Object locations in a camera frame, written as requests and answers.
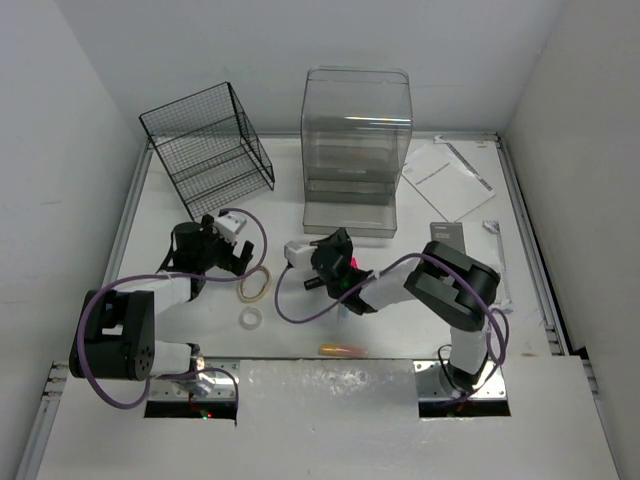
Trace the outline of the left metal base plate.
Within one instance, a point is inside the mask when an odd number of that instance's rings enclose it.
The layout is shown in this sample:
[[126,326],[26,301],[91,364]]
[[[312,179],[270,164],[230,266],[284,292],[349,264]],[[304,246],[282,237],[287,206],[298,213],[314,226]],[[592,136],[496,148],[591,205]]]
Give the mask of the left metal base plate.
[[153,377],[149,399],[152,401],[223,402],[237,399],[240,361],[231,358],[199,357],[193,363],[195,373],[161,374]]

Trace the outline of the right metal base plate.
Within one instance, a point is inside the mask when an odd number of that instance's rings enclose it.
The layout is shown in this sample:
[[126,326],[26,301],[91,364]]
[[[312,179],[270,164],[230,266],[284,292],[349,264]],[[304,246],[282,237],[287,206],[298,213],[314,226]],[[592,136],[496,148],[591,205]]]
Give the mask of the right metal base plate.
[[471,401],[507,400],[502,369],[491,360],[476,377],[454,370],[446,360],[415,360],[413,366],[421,402],[452,401],[463,394]]

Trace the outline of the white instruction sheet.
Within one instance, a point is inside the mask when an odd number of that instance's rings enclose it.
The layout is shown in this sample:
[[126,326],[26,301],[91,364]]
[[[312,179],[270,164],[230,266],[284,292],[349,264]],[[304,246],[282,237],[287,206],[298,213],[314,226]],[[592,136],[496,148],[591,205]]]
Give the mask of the white instruction sheet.
[[417,148],[406,158],[402,176],[449,222],[461,220],[495,196],[477,170],[444,143]]

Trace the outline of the orange glue tube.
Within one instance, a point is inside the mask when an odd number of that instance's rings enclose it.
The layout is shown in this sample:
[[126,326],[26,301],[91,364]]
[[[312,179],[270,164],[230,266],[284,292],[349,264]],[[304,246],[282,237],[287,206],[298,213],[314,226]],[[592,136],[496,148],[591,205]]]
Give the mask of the orange glue tube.
[[326,357],[366,358],[368,352],[363,347],[345,344],[322,344],[318,354]]

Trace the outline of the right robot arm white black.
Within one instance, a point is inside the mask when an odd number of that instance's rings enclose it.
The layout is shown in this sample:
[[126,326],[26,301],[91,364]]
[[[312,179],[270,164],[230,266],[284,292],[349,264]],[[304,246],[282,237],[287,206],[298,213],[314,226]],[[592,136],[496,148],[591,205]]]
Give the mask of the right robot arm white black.
[[469,394],[489,359],[488,312],[500,275],[490,266],[437,240],[379,272],[352,265],[353,243],[344,228],[313,241],[311,269],[330,298],[355,315],[416,300],[450,327],[450,356],[442,376]]

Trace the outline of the clear plastic drawer cabinet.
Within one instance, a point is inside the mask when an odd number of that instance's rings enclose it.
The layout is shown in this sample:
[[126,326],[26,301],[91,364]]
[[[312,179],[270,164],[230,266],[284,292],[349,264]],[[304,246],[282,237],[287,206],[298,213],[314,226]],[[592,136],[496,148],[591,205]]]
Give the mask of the clear plastic drawer cabinet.
[[413,133],[408,74],[323,66],[308,71],[300,120],[303,230],[390,239]]

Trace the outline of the orange highlighter black body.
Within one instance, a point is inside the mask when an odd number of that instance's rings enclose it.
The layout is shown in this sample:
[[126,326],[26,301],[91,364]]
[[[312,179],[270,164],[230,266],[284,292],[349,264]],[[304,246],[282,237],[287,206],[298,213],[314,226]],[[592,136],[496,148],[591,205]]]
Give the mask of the orange highlighter black body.
[[316,277],[316,278],[305,280],[303,282],[303,285],[306,290],[313,290],[316,288],[323,287],[324,282],[320,278]]

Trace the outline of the beige masking tape roll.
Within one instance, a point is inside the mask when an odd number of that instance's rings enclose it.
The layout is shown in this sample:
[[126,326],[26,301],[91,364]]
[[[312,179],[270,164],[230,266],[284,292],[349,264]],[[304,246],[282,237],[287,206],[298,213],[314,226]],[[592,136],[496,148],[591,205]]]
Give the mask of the beige masking tape roll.
[[242,303],[255,303],[265,297],[271,285],[272,274],[270,270],[266,266],[261,266],[251,276],[239,282],[236,292]]

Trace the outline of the light blue tube case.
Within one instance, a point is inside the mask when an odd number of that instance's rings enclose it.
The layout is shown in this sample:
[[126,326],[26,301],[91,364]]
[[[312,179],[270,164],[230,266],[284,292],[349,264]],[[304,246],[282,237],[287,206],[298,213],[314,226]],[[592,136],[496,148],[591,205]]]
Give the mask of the light blue tube case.
[[351,312],[349,311],[348,308],[346,308],[343,305],[340,305],[337,311],[337,324],[338,325],[345,324],[349,320],[350,314]]

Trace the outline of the clear tape roll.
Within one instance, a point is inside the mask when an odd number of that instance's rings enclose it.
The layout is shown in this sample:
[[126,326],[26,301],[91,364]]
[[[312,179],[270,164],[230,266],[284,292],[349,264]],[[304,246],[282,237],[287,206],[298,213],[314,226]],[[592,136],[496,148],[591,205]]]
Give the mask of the clear tape roll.
[[262,325],[262,313],[254,307],[246,307],[239,316],[240,326],[248,331],[256,330]]

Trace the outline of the metal base plate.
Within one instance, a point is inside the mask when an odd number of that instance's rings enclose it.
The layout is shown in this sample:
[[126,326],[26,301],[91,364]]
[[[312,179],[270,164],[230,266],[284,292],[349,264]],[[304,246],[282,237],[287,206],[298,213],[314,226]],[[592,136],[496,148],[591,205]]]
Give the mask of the metal base plate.
[[223,402],[237,399],[240,361],[231,358],[199,357],[193,363],[195,373],[161,374],[153,377],[149,399],[152,401]]
[[502,369],[491,360],[476,377],[454,370],[446,360],[415,360],[413,366],[421,402],[452,401],[463,394],[471,401],[507,400]]

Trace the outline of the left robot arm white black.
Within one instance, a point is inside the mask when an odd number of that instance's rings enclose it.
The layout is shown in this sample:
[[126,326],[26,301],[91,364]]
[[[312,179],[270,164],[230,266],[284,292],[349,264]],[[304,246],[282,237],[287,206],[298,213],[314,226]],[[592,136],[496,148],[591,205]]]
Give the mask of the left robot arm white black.
[[176,225],[156,277],[110,288],[95,303],[84,330],[86,363],[97,379],[144,381],[194,369],[195,346],[156,339],[156,317],[196,299],[209,270],[238,278],[246,273],[254,245],[236,255],[237,236],[247,219],[238,211]]

